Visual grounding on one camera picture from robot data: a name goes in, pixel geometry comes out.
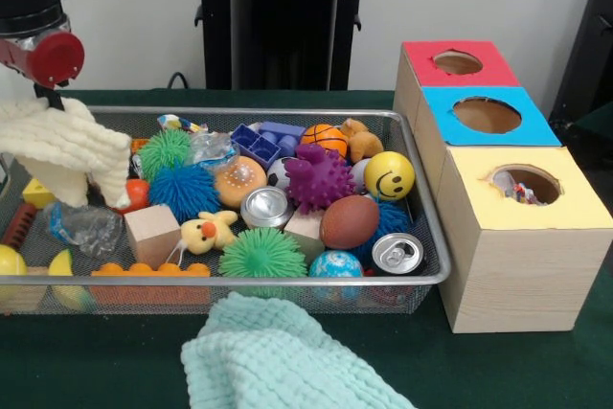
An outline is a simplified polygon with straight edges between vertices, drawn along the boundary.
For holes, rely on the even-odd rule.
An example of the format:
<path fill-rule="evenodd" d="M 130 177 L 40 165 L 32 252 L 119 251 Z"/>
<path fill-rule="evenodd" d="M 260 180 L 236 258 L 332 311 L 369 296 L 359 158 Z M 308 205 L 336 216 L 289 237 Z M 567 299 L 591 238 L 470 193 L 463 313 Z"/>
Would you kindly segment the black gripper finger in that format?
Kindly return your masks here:
<path fill-rule="evenodd" d="M 34 85 L 34 92 L 39 99 L 40 98 L 46 99 L 50 108 L 54 108 L 59 111 L 64 110 L 64 105 L 61 100 L 61 96 L 56 90 L 47 88 L 45 86 L 42 86 L 36 83 Z"/>

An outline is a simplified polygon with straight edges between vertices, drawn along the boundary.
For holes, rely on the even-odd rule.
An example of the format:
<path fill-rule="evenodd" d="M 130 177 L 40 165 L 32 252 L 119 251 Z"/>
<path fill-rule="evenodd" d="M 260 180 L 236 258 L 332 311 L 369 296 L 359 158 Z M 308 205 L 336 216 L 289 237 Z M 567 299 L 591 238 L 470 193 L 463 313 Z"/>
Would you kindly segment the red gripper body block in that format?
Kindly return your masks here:
<path fill-rule="evenodd" d="M 1 39 L 1 63 L 26 79 L 54 89 L 75 79 L 84 63 L 81 41 L 67 31 Z"/>

